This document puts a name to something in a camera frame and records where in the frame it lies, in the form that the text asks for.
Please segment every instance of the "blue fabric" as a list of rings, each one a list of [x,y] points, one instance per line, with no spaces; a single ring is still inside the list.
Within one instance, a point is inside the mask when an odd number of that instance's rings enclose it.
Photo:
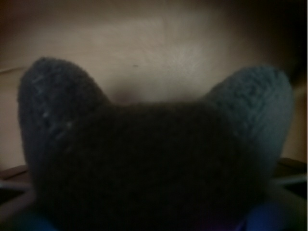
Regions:
[[[253,209],[237,231],[296,230],[292,212],[286,207],[266,202]]]
[[[294,230],[290,211],[274,202],[264,203],[248,214],[237,231],[283,231]],[[14,221],[14,231],[58,231],[43,216],[28,212]]]
[[[14,231],[58,231],[43,216],[27,212],[20,215],[13,222]]]

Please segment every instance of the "dark object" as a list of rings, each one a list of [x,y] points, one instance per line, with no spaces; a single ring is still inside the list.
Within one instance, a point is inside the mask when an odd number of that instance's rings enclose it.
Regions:
[[[193,103],[112,105],[72,63],[19,90],[37,206],[60,230],[230,230],[265,197],[293,111],[287,77],[243,69]]]

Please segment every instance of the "fuzzy fabric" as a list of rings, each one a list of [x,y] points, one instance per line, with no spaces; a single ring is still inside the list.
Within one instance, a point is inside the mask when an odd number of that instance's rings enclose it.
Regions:
[[[42,58],[19,89],[39,212],[59,230],[234,230],[265,198],[293,111],[284,73],[243,69],[190,103],[113,105]]]

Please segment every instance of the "plush toy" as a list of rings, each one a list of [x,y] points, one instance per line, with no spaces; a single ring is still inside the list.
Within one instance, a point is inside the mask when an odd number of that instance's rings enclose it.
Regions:
[[[293,111],[269,66],[194,102],[119,106],[76,65],[42,58],[18,100],[37,210],[61,231],[236,229],[266,198]]]

